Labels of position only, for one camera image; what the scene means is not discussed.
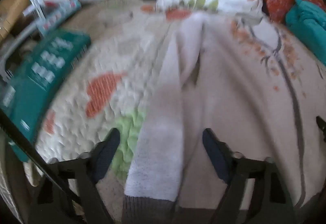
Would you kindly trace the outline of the teal cardboard box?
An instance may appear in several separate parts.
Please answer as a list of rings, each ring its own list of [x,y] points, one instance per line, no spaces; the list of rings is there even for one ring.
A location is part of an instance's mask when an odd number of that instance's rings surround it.
[[[35,46],[9,81],[1,109],[31,144],[55,94],[90,45],[88,34],[55,30]]]

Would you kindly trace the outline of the light blue toy box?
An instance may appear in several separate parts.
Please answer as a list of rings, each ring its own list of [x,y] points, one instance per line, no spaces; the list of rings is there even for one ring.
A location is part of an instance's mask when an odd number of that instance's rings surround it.
[[[59,5],[45,20],[37,22],[37,29],[42,37],[55,30],[81,8],[78,0],[70,0]]]

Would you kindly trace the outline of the pale pink knit sweater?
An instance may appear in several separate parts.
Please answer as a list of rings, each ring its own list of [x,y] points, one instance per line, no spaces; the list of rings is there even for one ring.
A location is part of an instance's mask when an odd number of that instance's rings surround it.
[[[166,53],[125,187],[123,223],[207,223],[227,182],[202,141],[211,129],[248,158],[272,157],[295,208],[306,198],[303,122],[290,35],[268,20],[183,21]]]

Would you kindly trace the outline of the quilted heart pattern bedspread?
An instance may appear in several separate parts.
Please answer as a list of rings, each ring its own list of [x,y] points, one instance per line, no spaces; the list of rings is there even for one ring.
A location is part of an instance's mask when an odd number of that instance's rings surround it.
[[[112,0],[87,7],[67,24],[88,33],[92,45],[71,73],[47,112],[35,148],[46,160],[68,161],[90,151],[112,128],[120,131],[120,145],[97,188],[116,223],[123,223],[127,177],[141,128],[156,90],[169,43],[183,21],[205,12],[154,13],[142,0]],[[306,198],[299,214],[309,210],[325,182],[325,143],[316,117],[325,117],[325,67],[283,25],[290,35],[296,60],[290,78],[298,96],[303,122],[303,173]]]

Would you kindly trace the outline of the teal plush towel bundle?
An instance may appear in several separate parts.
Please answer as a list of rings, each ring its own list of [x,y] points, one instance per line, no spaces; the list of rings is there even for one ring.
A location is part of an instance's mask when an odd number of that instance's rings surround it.
[[[325,11],[306,0],[294,0],[285,16],[287,28],[325,65]]]

